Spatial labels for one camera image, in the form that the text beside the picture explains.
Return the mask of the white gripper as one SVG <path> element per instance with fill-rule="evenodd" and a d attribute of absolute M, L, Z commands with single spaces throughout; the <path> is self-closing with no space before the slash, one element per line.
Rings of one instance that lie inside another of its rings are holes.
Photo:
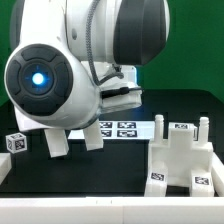
<path fill-rule="evenodd" d="M 124 95 L 102 93 L 100 112 L 102 114 L 119 112 L 140 107 L 142 105 L 141 92 L 130 92 Z"/>

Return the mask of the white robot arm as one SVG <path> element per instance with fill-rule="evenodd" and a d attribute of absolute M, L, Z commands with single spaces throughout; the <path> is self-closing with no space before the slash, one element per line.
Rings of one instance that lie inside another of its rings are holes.
<path fill-rule="evenodd" d="M 84 129 L 140 106 L 131 77 L 169 22 L 167 0 L 15 0 L 4 84 L 20 130 Z"/>

